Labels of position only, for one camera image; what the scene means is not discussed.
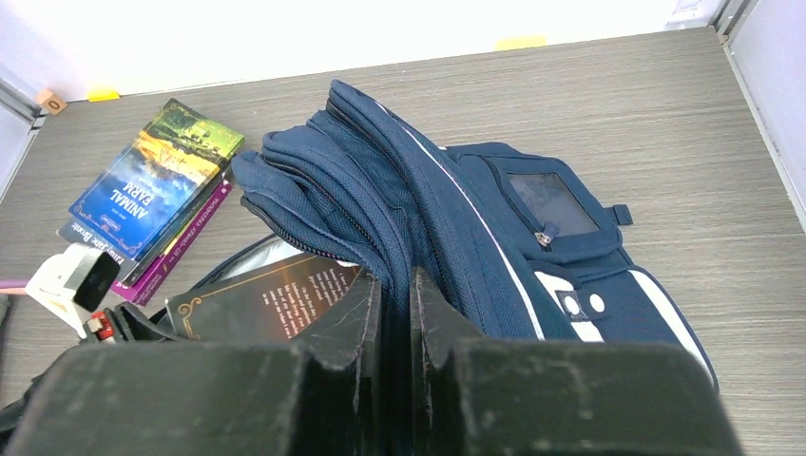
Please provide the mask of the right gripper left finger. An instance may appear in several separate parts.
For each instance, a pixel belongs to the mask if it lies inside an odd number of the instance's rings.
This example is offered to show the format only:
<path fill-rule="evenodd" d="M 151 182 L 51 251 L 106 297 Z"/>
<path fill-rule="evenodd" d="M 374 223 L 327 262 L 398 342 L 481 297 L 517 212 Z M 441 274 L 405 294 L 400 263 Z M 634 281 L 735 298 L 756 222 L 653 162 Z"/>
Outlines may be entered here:
<path fill-rule="evenodd" d="M 295 455 L 376 455 L 381 284 L 362 271 L 294 341 L 310 356 L 299 389 Z"/>

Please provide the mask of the navy blue student backpack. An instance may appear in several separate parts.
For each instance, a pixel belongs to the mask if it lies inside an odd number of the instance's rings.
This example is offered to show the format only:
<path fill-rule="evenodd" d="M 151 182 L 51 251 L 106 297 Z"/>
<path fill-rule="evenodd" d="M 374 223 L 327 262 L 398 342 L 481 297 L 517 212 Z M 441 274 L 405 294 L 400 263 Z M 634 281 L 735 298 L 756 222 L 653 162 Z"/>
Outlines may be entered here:
<path fill-rule="evenodd" d="M 394 333 L 420 268 L 487 336 L 671 344 L 716 379 L 678 306 L 625 250 L 629 208 L 600 203 L 559 159 L 440 146 L 336 80 L 322 110 L 232 168 L 242 205 L 282 240 L 381 281 Z"/>

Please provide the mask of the Wuthering Heights book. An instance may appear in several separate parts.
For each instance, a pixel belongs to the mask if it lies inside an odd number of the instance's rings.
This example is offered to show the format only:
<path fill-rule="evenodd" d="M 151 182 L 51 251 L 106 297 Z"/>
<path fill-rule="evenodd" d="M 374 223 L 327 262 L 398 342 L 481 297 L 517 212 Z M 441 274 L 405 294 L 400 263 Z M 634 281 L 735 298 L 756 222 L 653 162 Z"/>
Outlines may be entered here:
<path fill-rule="evenodd" d="M 57 231 L 57 234 L 67 242 L 77 242 L 107 252 L 120 266 L 117 280 L 121 281 L 126 286 L 133 285 L 146 272 L 152 262 L 157 257 L 161 256 L 167 247 L 172 245 L 175 238 L 182 233 L 186 225 L 212 198 L 213 193 L 217 190 L 219 185 L 223 182 L 227 182 L 228 174 L 229 170 L 225 170 L 212 179 L 201 193 L 195 197 L 185 212 L 179 215 L 178 218 L 169 225 L 168 229 L 161 235 L 156 243 L 146 251 L 142 259 L 133 260 L 129 258 L 125 255 L 125 251 L 122 247 L 115 246 L 111 241 L 103 238 L 99 232 L 88 228 L 77 218 L 68 220 Z"/>

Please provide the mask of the blue Animal Farm book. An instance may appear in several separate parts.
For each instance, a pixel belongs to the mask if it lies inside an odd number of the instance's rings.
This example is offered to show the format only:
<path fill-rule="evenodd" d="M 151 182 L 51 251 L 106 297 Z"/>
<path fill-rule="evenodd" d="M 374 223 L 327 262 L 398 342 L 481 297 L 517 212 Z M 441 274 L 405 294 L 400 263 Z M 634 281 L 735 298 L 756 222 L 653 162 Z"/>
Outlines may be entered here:
<path fill-rule="evenodd" d="M 140 260 L 243 143 L 236 130 L 171 98 L 69 212 Z"/>

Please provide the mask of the dark Three Days book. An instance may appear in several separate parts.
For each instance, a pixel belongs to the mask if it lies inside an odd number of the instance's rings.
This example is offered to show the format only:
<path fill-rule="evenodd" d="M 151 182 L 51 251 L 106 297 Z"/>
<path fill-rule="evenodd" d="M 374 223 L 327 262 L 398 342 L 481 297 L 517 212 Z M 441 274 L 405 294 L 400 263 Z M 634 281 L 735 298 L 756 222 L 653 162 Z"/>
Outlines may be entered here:
<path fill-rule="evenodd" d="M 166 300 L 186 339 L 285 342 L 347 294 L 360 267 L 299 253 Z"/>

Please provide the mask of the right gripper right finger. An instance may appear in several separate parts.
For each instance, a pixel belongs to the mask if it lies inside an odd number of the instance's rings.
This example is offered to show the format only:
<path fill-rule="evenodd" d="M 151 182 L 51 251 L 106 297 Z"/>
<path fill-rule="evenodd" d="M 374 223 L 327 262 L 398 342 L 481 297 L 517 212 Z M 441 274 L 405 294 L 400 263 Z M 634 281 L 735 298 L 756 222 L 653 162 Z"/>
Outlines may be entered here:
<path fill-rule="evenodd" d="M 413 447 L 416 455 L 459 455 L 465 433 L 454 347 L 483 334 L 443 296 L 430 275 L 410 282 Z"/>

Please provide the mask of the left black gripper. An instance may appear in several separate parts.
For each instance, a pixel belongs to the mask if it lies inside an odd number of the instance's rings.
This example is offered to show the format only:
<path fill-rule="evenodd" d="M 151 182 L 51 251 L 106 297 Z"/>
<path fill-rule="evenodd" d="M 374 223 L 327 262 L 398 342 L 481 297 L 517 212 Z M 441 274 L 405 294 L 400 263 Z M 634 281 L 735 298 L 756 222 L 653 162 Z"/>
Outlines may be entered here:
<path fill-rule="evenodd" d="M 120 272 L 110 254 L 72 243 L 46 259 L 30 279 L 3 281 L 1 297 L 25 295 L 60 318 L 87 347 L 126 342 L 176 341 L 177 335 L 135 304 L 101 304 Z"/>

